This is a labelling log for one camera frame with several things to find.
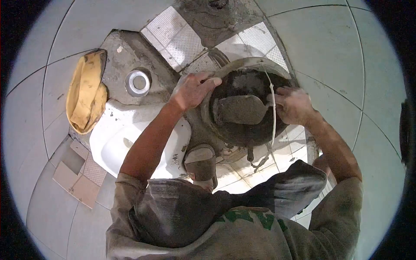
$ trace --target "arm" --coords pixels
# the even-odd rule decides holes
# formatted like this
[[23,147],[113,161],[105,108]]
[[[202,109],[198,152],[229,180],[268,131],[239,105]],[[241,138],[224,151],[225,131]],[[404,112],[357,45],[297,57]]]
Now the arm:
[[185,111],[199,105],[209,91],[221,84],[220,78],[211,78],[201,83],[211,74],[200,72],[179,79],[168,103],[130,148],[120,168],[121,173],[136,177],[144,183],[150,179],[178,120]]
[[322,115],[313,109],[304,90],[278,88],[275,100],[277,114],[284,123],[303,125],[315,137],[338,183],[351,177],[362,181],[351,149]]

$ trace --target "man's right hand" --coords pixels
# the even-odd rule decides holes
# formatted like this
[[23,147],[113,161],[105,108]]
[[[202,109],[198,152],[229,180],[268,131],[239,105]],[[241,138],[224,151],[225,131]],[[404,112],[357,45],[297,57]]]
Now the man's right hand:
[[[300,124],[306,126],[316,114],[309,95],[298,88],[280,87],[276,90],[276,112],[285,124]],[[272,101],[272,94],[267,96]]]

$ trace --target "metal drain ring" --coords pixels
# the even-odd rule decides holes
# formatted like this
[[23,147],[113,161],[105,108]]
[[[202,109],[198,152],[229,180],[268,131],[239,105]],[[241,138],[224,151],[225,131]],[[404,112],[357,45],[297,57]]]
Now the metal drain ring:
[[[126,90],[127,92],[133,96],[133,97],[144,97],[147,95],[147,93],[150,90],[150,85],[151,85],[151,76],[150,73],[146,73],[144,71],[141,70],[132,70],[130,71],[130,73],[127,74],[126,76]],[[138,89],[134,86],[134,79],[136,77],[143,77],[146,85],[144,86],[144,88],[142,89]]]

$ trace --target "forearm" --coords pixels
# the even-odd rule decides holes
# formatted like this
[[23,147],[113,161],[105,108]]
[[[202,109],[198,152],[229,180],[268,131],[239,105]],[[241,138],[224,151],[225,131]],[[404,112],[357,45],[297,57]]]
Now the forearm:
[[159,165],[163,149],[183,110],[168,102],[128,151],[120,172],[146,182]]
[[338,183],[350,177],[357,177],[362,181],[360,168],[351,149],[318,111],[315,111],[304,126],[322,149]]

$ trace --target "floor drain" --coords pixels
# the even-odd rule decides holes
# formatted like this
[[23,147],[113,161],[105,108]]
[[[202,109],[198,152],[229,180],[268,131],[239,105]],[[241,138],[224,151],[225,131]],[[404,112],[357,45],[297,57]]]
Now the floor drain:
[[214,9],[221,10],[228,5],[228,0],[211,0],[208,4]]

